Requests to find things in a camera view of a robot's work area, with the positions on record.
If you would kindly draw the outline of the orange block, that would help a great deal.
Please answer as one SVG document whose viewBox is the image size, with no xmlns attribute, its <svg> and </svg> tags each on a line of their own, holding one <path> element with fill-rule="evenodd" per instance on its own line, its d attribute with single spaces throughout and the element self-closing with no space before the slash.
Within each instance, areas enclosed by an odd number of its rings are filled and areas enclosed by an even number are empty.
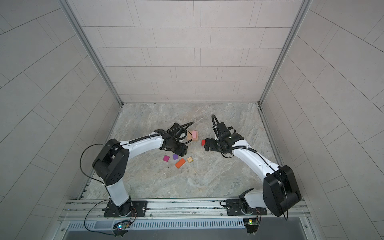
<svg viewBox="0 0 384 240">
<path fill-rule="evenodd" d="M 182 165 L 184 165 L 186 163 L 186 160 L 185 159 L 181 159 L 181 160 L 179 160 L 176 164 L 175 164 L 175 166 L 176 166 L 176 168 L 177 169 L 179 169 Z"/>
</svg>

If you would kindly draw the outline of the pink block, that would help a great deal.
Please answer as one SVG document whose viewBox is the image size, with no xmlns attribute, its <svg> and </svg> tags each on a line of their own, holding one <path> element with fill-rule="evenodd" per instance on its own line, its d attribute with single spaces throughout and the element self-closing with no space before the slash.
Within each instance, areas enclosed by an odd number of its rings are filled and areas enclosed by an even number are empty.
<svg viewBox="0 0 384 240">
<path fill-rule="evenodd" d="M 197 141 L 198 140 L 198 131 L 193 130 L 192 131 L 192 140 Z"/>
</svg>

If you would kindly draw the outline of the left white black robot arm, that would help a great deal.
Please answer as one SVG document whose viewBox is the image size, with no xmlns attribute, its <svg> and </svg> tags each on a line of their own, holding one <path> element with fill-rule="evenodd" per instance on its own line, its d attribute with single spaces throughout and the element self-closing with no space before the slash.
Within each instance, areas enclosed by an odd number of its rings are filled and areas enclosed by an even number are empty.
<svg viewBox="0 0 384 240">
<path fill-rule="evenodd" d="M 128 161 L 154 149 L 171 151 L 183 157 L 187 154 L 188 146 L 181 143 L 178 137 L 153 132 L 128 142 L 111 139 L 94 160 L 93 169 L 103 180 L 110 196 L 110 211 L 114 212 L 115 216 L 126 217 L 133 209 L 132 199 L 123 183 Z"/>
</svg>

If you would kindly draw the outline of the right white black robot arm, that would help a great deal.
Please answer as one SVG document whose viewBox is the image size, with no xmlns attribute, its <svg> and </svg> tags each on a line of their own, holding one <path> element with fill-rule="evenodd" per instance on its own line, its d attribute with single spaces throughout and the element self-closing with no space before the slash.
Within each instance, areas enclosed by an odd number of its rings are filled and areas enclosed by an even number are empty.
<svg viewBox="0 0 384 240">
<path fill-rule="evenodd" d="M 238 140 L 231 146 L 221 147 L 215 139 L 205 139 L 205 151 L 225 150 L 242 160 L 263 181 L 263 189 L 246 190 L 239 195 L 239 208 L 246 215 L 253 215 L 259 209 L 268 209 L 280 217 L 302 200 L 293 170 L 279 166 L 251 148 L 245 140 Z"/>
</svg>

